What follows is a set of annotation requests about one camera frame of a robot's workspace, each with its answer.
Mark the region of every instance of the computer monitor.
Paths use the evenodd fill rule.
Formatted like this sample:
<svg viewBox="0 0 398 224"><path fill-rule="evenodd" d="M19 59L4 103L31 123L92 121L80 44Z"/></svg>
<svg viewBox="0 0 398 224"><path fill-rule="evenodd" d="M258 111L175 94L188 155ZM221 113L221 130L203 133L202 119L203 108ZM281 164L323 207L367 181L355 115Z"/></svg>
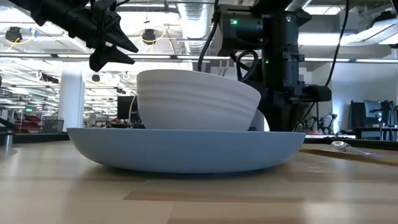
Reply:
<svg viewBox="0 0 398 224"><path fill-rule="evenodd" d="M381 103L377 101L364 100L365 114L367 118L382 118Z"/></svg>
<svg viewBox="0 0 398 224"><path fill-rule="evenodd" d="M130 105L133 100L133 96L118 96L118 119L129 119L129 110ZM137 100L134 101L132 105L132 114L137 114Z"/></svg>

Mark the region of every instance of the ceiling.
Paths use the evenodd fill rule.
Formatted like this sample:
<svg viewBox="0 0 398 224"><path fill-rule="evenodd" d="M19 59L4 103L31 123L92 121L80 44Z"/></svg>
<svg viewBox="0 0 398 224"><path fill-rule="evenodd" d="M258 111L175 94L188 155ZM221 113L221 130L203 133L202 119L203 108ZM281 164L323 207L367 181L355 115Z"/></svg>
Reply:
<svg viewBox="0 0 398 224"><path fill-rule="evenodd" d="M186 43L182 18L177 13L154 12L155 10L141 11L139 7L150 3L152 6L162 7L164 0L131 0L123 7L119 7L118 13L121 16L121 28L130 40L139 48L142 55L185 55L187 54ZM176 3L205 3L209 7L208 17L212 12L214 0L168 0L170 7L175 7ZM221 0L221 3L252 5L253 0ZM362 17L360 12L367 12L380 7L389 6L389 1L352 1L349 29L351 32L359 32L369 25L372 14ZM337 32L340 28L339 8L345 5L345 1L340 0L313 0L307 8L308 12L317 14L314 16L313 24L303 27L307 32ZM23 44L8 42L4 35L11 26L21 27ZM156 44L146 45L141 39L141 34L145 29L154 29L158 38ZM328 58L333 55L335 46L314 46L301 45L300 53L306 57ZM90 54L92 49L88 49L80 39L71 39L68 33L52 24L46 22L44 26L38 26L29 12L11 4L8 1L0 2L0 52L19 53L19 54ZM360 47L342 47L339 57L341 58L381 58L390 54L390 48L386 45L367 45ZM81 59L73 60L81 63L86 75L86 113L102 113L115 115L116 101L115 96L120 95L116 92L116 87L123 89L126 95L135 94L136 75L144 70L152 68L171 68L191 70L193 65L189 61L168 60L141 60L134 65L123 65L117 63L107 64L101 72L94 73L88 68L88 62L79 62ZM1 106L24 106L27 103L35 105L45 105L50 103L51 110L43 110L43 113L55 113L59 98L59 84L51 84L41 80L41 73L50 75L61 80L61 73L65 67L65 62L54 59L34 59L30 58L1 58L0 74L3 78L3 85L17 85L23 88L3 88ZM100 75L100 82L92 81L92 75Z"/></svg>

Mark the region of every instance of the white pillar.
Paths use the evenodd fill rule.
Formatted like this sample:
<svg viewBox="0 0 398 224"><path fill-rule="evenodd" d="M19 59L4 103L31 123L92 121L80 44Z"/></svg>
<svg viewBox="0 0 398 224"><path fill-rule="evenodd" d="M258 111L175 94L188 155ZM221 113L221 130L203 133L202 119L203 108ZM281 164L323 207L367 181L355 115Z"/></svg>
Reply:
<svg viewBox="0 0 398 224"><path fill-rule="evenodd" d="M62 70L58 119L64 120L62 131L82 128L85 109L85 76L79 63L66 63Z"/></svg>

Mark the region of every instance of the exposed ductwork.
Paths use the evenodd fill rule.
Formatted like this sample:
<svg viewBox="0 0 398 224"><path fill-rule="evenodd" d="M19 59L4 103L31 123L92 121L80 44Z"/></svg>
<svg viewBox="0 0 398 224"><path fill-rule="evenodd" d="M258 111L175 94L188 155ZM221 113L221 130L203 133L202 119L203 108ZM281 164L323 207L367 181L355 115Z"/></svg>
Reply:
<svg viewBox="0 0 398 224"><path fill-rule="evenodd" d="M181 28L183 38L205 39L209 29L209 4L178 4L181 15ZM205 43L203 41L184 42L187 54L198 55Z"/></svg>
<svg viewBox="0 0 398 224"><path fill-rule="evenodd" d="M287 6L286 11L295 11L298 8L306 8L312 0L293 0L289 6Z"/></svg>

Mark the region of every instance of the table surface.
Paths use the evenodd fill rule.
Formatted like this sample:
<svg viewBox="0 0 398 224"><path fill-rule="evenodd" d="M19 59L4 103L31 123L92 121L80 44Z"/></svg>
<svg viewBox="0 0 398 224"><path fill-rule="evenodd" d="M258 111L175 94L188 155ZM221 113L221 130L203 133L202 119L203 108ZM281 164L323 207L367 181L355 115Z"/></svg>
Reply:
<svg viewBox="0 0 398 224"><path fill-rule="evenodd" d="M398 152L376 152L398 161ZM397 220L398 167L300 152L282 166L244 175L145 174L91 162L71 142L14 145L0 157L1 223Z"/></svg>

